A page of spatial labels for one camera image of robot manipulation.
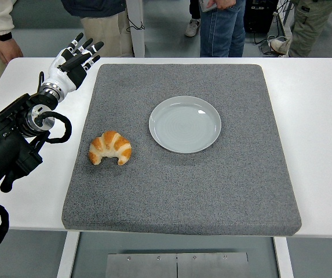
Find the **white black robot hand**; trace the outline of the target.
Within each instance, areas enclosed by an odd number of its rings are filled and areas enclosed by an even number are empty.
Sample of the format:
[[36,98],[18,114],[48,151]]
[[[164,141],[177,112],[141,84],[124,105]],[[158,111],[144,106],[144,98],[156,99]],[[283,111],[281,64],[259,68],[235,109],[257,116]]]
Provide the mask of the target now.
[[87,72],[100,59],[98,51],[104,46],[104,42],[94,43],[92,38],[80,45],[82,38],[83,33],[79,33],[59,52],[49,67],[48,78],[41,83],[42,87],[65,96],[81,86]]

